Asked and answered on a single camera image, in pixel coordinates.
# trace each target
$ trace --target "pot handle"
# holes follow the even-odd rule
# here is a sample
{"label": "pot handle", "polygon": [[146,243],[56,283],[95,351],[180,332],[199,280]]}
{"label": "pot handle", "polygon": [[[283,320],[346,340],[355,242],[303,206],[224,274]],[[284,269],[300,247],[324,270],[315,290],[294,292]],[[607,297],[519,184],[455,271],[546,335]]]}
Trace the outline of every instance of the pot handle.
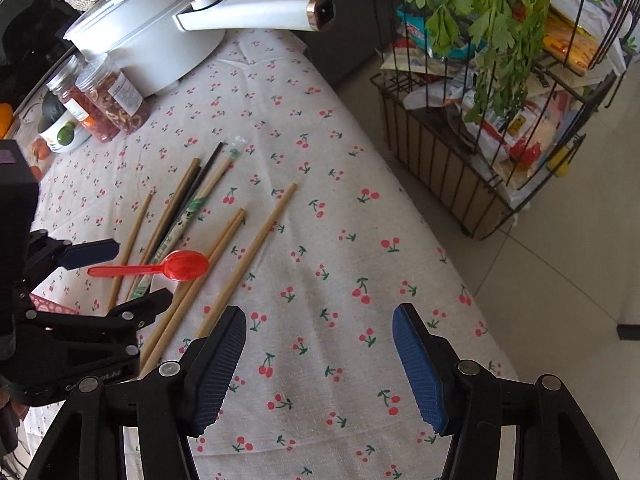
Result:
{"label": "pot handle", "polygon": [[184,30],[286,28],[323,30],[335,17],[333,0],[220,0],[176,16]]}

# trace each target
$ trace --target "green lime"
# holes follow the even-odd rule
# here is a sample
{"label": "green lime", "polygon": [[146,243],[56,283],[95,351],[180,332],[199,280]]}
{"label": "green lime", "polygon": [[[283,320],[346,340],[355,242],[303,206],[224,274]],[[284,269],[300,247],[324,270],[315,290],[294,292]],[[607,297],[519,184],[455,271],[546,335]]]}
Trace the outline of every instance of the green lime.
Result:
{"label": "green lime", "polygon": [[58,132],[58,142],[61,146],[68,146],[74,141],[76,126],[72,122],[68,122]]}

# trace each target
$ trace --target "yellow package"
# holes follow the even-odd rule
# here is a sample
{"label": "yellow package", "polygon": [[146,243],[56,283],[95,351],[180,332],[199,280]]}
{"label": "yellow package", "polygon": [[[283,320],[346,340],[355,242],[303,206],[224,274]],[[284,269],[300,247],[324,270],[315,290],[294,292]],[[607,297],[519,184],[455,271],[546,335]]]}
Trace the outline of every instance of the yellow package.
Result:
{"label": "yellow package", "polygon": [[567,65],[579,75],[585,75],[589,64],[598,50],[598,42],[591,36],[578,29],[574,36],[574,42],[569,51],[571,36],[574,33],[573,25],[564,22],[558,16],[549,13],[545,23],[545,49],[556,59],[564,62],[567,52],[569,57]]}

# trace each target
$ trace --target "glass jar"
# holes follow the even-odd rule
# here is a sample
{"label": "glass jar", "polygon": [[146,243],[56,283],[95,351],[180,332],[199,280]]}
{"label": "glass jar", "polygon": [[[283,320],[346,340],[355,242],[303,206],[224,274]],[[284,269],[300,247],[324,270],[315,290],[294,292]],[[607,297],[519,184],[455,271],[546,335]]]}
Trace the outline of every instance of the glass jar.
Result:
{"label": "glass jar", "polygon": [[108,54],[89,60],[76,86],[127,135],[142,126],[151,107]]}
{"label": "glass jar", "polygon": [[92,136],[100,142],[109,142],[120,132],[120,129],[76,86],[76,78],[81,70],[79,59],[71,56],[58,73],[47,82],[47,87]]}

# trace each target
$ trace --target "electric cooking pot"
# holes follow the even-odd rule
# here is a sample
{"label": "electric cooking pot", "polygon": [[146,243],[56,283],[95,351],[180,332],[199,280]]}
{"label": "electric cooking pot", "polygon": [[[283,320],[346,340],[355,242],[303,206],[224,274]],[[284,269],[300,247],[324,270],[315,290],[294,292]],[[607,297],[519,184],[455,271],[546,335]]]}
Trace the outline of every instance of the electric cooking pot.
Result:
{"label": "electric cooking pot", "polygon": [[107,52],[143,96],[197,66],[227,28],[321,30],[332,0],[100,0],[65,33],[86,58]]}

